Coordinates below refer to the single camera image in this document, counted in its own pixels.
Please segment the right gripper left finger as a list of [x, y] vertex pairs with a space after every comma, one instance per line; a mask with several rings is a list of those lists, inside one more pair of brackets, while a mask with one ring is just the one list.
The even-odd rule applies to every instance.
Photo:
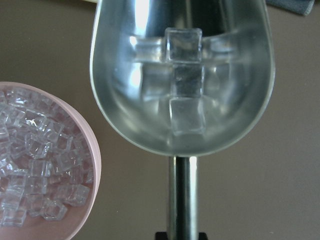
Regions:
[[155, 240], [168, 240], [167, 232], [165, 231], [158, 231], [154, 235]]

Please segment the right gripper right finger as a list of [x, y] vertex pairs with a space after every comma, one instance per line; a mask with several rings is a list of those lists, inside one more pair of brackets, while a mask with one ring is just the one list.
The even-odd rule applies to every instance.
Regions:
[[208, 236], [205, 232], [200, 232], [198, 234], [198, 240], [208, 240]]

